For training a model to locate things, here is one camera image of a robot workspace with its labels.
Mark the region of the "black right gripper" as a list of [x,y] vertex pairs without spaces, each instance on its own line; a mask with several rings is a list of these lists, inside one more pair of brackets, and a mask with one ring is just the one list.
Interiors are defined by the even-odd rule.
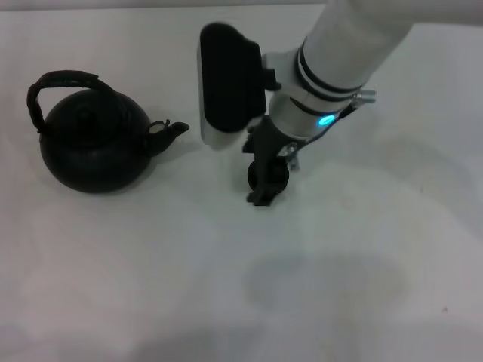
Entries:
[[[275,191],[284,191],[289,180],[289,170],[286,161],[290,161],[307,143],[281,132],[268,115],[247,128],[248,136],[242,146],[242,152],[252,154],[255,161],[270,161],[268,183]],[[254,206],[270,206],[275,194],[261,185],[257,177],[254,161],[247,170],[248,193],[247,202]]]

